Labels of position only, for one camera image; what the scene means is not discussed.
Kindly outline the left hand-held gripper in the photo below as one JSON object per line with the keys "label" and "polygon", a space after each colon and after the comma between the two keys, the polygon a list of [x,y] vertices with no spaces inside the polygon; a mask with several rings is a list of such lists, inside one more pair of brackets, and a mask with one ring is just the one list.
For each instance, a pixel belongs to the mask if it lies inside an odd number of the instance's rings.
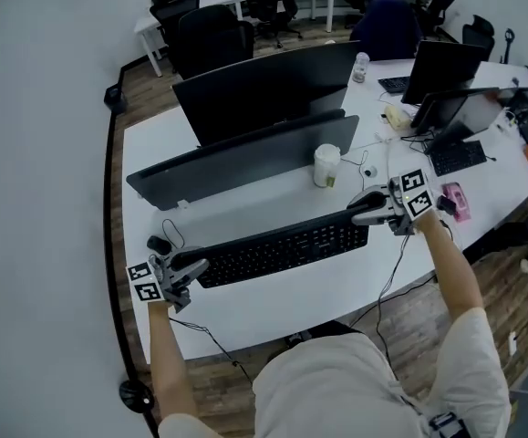
{"label": "left hand-held gripper", "polygon": [[127,266],[135,298],[146,304],[165,301],[180,313],[191,303],[188,286],[209,268],[207,256],[206,248],[192,246],[177,249],[171,257],[151,254],[147,260]]}

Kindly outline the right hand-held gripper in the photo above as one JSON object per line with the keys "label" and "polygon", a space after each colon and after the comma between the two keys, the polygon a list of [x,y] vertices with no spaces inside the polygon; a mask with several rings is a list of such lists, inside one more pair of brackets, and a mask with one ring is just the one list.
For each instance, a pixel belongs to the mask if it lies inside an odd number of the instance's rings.
{"label": "right hand-held gripper", "polygon": [[390,178],[385,188],[367,188],[347,205],[347,210],[372,211],[353,215],[353,225],[387,224],[396,236],[414,235],[414,222],[432,208],[427,175],[421,168]]}

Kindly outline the black keyboard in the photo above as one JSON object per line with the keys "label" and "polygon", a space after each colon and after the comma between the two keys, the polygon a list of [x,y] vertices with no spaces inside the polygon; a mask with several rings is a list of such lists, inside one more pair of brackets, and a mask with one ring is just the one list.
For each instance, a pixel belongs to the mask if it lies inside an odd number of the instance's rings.
{"label": "black keyboard", "polygon": [[351,223],[349,211],[329,214],[207,249],[204,288],[231,285],[356,250],[368,243],[368,227]]}
{"label": "black keyboard", "polygon": [[460,142],[429,153],[434,172],[441,177],[485,163],[487,156],[479,141]]}
{"label": "black keyboard", "polygon": [[403,94],[409,84],[409,77],[381,78],[378,84],[391,95]]}

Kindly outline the person's left forearm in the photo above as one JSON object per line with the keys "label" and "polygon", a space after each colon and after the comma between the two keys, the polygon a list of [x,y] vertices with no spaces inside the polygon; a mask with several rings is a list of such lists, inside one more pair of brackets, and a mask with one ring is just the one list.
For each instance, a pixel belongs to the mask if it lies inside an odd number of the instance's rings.
{"label": "person's left forearm", "polygon": [[148,304],[152,388],[162,419],[177,413],[197,418],[197,405],[186,364],[172,330],[169,308],[165,301]]}

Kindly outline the person's right forearm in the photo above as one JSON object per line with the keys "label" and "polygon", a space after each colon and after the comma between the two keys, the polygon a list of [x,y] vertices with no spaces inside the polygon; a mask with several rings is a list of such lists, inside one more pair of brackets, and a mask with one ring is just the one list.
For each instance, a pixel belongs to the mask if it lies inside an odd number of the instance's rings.
{"label": "person's right forearm", "polygon": [[461,250],[453,243],[433,209],[415,221],[424,235],[442,299],[452,321],[474,308],[483,308],[477,278]]}

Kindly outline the black computer mouse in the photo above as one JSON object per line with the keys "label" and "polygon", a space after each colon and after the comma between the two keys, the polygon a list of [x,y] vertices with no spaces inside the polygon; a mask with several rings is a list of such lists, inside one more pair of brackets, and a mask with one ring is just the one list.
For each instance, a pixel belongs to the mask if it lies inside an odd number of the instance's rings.
{"label": "black computer mouse", "polygon": [[156,235],[149,237],[147,247],[152,252],[160,256],[167,256],[172,251],[172,245],[168,240],[164,240]]}

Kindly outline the white lidded paper cup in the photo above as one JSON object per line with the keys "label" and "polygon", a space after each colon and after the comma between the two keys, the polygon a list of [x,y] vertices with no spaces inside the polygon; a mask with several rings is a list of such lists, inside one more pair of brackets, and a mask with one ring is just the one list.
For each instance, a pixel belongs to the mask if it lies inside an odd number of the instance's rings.
{"label": "white lidded paper cup", "polygon": [[318,146],[314,154],[313,180],[320,188],[332,188],[341,160],[340,149],[333,144]]}

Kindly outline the pink tissue packet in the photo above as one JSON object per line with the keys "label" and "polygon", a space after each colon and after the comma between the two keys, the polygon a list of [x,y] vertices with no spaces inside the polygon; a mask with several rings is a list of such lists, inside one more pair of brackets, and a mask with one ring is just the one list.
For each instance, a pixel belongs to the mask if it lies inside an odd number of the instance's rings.
{"label": "pink tissue packet", "polygon": [[444,183],[442,191],[455,204],[455,211],[453,212],[455,221],[461,223],[470,220],[470,207],[461,186],[457,182]]}

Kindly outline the beige tissue box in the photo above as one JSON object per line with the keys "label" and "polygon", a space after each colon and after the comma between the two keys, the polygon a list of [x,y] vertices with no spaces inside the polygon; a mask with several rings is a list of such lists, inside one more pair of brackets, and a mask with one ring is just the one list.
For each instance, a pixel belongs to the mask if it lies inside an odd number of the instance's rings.
{"label": "beige tissue box", "polygon": [[384,115],[388,124],[394,130],[405,130],[410,127],[412,122],[412,119],[407,112],[393,105],[386,106],[384,109]]}

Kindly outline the person's black trousers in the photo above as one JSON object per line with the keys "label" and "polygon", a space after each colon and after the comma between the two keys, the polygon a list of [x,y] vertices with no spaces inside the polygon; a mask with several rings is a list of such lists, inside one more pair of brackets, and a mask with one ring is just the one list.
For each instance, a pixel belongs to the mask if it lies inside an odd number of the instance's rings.
{"label": "person's black trousers", "polygon": [[306,329],[304,331],[299,331],[295,334],[285,337],[285,345],[278,351],[272,353],[268,357],[266,362],[271,362],[274,358],[278,357],[282,353],[308,340],[342,336],[346,334],[362,334],[362,331],[351,328],[348,325],[336,320],[331,320],[321,325]]}

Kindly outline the clear plastic bottle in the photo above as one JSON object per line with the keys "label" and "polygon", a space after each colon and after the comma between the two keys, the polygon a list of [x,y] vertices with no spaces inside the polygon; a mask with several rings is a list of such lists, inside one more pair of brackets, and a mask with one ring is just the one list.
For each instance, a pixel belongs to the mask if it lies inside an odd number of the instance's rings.
{"label": "clear plastic bottle", "polygon": [[357,53],[356,60],[355,60],[353,70],[352,70],[352,79],[356,83],[365,82],[369,63],[370,63],[370,58],[368,54],[364,52]]}

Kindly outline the large black monitor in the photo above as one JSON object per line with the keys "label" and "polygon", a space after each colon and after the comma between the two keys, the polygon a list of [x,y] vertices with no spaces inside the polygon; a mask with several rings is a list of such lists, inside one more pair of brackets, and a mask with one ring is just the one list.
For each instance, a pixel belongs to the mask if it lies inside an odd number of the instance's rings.
{"label": "large black monitor", "polygon": [[355,42],[278,52],[173,86],[201,146],[341,108]]}

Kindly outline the black square floor fitting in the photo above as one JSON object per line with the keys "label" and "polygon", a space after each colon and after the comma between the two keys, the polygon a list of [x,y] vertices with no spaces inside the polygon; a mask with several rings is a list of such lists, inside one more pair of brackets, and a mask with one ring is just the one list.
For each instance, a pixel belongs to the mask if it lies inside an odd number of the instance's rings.
{"label": "black square floor fitting", "polygon": [[119,85],[113,85],[106,89],[104,103],[116,115],[124,113],[128,107],[126,97]]}

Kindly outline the navy office chair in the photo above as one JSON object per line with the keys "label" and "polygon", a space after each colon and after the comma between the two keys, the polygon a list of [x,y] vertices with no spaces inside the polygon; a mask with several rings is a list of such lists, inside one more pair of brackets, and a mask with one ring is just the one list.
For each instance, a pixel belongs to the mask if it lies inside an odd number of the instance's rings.
{"label": "navy office chair", "polygon": [[422,40],[413,9],[404,0],[370,0],[365,14],[354,26],[350,41],[371,61],[410,59]]}

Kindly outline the black laptop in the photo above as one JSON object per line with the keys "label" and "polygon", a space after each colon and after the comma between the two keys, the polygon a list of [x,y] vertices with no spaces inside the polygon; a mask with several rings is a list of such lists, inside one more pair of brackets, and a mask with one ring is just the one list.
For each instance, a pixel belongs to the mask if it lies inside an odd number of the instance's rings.
{"label": "black laptop", "polygon": [[523,115],[528,111],[528,88],[513,89],[506,108],[515,116]]}

